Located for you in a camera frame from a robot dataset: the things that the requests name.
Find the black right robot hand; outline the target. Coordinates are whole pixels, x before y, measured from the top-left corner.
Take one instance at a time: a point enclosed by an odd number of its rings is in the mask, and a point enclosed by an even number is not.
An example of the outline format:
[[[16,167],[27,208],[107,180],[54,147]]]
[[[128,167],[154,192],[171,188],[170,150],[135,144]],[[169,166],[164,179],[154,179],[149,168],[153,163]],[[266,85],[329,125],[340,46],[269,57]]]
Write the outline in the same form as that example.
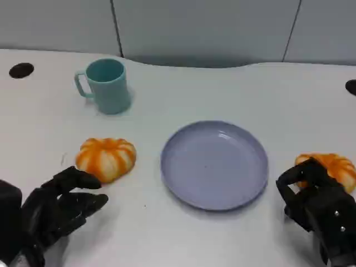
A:
[[[323,263],[355,266],[355,199],[326,168],[310,158],[276,181],[284,212],[319,240]]]

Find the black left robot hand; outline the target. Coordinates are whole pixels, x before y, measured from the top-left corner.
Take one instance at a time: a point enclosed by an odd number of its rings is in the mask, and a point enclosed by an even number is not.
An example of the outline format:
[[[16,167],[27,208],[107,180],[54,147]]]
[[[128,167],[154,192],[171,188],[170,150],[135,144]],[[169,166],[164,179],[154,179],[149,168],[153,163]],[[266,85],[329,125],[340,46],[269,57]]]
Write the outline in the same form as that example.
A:
[[[72,192],[100,189],[92,174],[71,166],[34,189],[21,207],[25,255],[29,266],[44,266],[44,253],[60,238],[83,226],[108,202],[105,194]]]

